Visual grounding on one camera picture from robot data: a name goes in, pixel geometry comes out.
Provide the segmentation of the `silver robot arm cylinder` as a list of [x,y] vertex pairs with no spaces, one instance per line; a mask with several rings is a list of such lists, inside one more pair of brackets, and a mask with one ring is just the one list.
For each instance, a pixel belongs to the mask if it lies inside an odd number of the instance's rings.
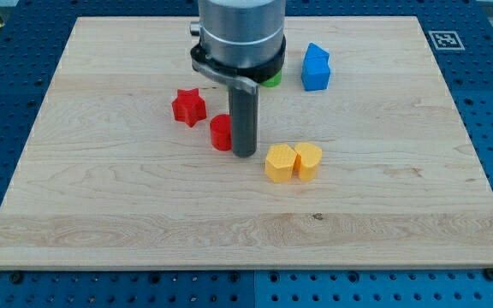
[[216,62],[253,68],[282,48],[285,0],[199,0],[199,44]]

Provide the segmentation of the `green block behind arm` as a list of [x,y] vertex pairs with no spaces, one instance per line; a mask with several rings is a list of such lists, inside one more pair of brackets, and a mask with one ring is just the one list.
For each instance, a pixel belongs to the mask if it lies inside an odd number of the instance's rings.
[[282,72],[279,71],[273,77],[261,83],[263,87],[276,87],[279,86],[282,82]]

